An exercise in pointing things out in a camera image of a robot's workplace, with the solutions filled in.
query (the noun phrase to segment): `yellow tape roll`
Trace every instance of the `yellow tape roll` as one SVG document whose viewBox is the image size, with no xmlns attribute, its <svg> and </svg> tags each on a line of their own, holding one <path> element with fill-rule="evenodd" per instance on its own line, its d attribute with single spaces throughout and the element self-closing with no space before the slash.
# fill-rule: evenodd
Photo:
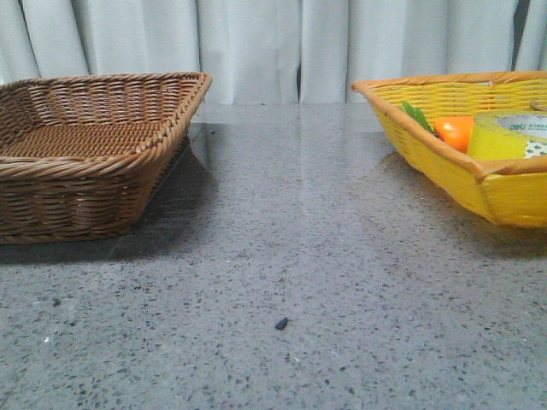
<svg viewBox="0 0 547 410">
<path fill-rule="evenodd" d="M 468 155 L 477 160 L 547 154 L 547 113 L 508 111 L 477 114 Z"/>
</svg>

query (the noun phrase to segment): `gray granite countertop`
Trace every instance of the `gray granite countertop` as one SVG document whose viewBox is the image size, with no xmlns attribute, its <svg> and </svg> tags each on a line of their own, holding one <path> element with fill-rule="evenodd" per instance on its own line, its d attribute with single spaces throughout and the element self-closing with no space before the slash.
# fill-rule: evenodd
<svg viewBox="0 0 547 410">
<path fill-rule="evenodd" d="M 190 140 L 128 235 L 0 245 L 0 409 L 547 408 L 545 231 L 365 103 L 205 104 Z"/>
</svg>

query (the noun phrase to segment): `yellow wicker basket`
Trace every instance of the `yellow wicker basket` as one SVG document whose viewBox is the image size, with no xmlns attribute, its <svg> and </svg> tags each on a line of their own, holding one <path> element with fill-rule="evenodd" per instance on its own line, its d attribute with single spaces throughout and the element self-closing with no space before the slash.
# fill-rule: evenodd
<svg viewBox="0 0 547 410">
<path fill-rule="evenodd" d="M 478 161 L 427 132 L 401 110 L 421 108 L 431 124 L 439 117 L 545 105 L 547 72 L 464 73 L 356 81 L 385 133 L 407 162 L 464 208 L 496 225 L 547 225 L 547 155 Z"/>
<path fill-rule="evenodd" d="M 127 233 L 210 83 L 159 73 L 0 86 L 0 243 Z"/>
</svg>

